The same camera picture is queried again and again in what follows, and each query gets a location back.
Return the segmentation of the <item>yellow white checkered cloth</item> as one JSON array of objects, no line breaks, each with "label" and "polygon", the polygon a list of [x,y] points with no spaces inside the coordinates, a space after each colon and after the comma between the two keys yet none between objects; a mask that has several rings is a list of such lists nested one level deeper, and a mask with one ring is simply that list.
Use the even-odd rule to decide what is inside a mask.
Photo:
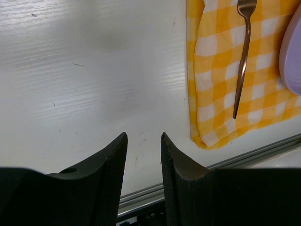
[{"label": "yellow white checkered cloth", "polygon": [[246,24],[235,0],[186,2],[190,135],[200,148],[221,148],[253,129],[301,113],[301,98],[281,81],[278,56],[298,0],[260,0],[237,117],[233,106]]}]

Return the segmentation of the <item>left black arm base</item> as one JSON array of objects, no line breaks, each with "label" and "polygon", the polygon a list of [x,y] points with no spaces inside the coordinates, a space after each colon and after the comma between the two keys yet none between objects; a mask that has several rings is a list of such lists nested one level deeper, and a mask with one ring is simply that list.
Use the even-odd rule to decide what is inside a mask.
[{"label": "left black arm base", "polygon": [[117,226],[166,226],[166,211],[164,207],[143,209],[123,216],[117,220]]}]

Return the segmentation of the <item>purple plastic plate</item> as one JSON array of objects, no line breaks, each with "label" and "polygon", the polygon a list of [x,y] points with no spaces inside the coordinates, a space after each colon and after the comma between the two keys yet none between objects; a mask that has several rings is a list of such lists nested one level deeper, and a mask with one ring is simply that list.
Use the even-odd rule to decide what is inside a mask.
[{"label": "purple plastic plate", "polygon": [[284,34],[279,71],[283,83],[296,95],[301,94],[301,7],[298,7]]}]

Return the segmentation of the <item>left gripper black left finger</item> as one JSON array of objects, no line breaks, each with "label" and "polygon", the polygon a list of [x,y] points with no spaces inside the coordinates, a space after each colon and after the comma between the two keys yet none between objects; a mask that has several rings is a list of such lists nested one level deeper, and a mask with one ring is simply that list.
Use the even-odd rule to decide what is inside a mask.
[{"label": "left gripper black left finger", "polygon": [[114,226],[117,222],[128,138],[59,173],[0,169],[3,226]]}]

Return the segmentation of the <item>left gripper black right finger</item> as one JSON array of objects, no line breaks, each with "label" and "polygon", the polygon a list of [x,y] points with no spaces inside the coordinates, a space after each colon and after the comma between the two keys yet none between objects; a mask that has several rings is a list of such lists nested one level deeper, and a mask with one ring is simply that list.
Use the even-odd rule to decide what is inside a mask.
[{"label": "left gripper black right finger", "polygon": [[210,170],[161,137],[166,220],[169,226],[298,226],[301,171]]}]

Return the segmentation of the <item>copper fork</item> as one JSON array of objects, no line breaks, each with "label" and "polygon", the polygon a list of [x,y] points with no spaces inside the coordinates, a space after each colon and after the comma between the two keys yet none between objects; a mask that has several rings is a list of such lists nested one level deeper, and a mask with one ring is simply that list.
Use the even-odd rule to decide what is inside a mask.
[{"label": "copper fork", "polygon": [[237,79],[237,87],[235,93],[233,119],[236,119],[238,114],[239,102],[240,102],[242,89],[243,89],[243,83],[244,83],[244,77],[245,77],[247,59],[248,59],[248,51],[249,51],[250,39],[251,39],[251,16],[256,9],[256,5],[257,5],[257,0],[238,0],[237,3],[237,11],[239,15],[242,16],[245,20],[246,32],[245,32],[242,56],[238,68],[238,79]]}]

